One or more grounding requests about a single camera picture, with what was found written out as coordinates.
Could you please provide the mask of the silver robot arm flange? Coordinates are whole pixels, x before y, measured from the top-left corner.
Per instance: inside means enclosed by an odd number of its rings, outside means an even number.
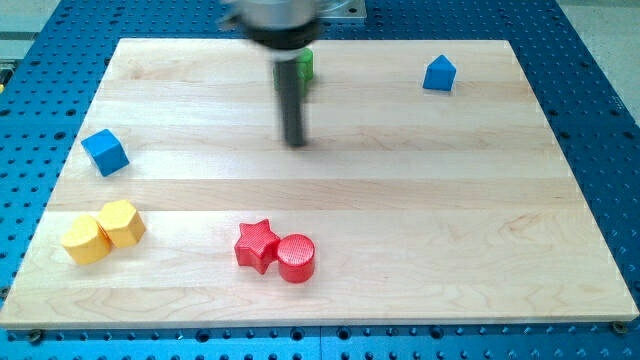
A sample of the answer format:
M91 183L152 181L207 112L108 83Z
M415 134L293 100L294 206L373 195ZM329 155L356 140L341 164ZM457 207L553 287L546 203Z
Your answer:
M295 60L319 34L315 0L234 0L220 20L271 52L275 62Z

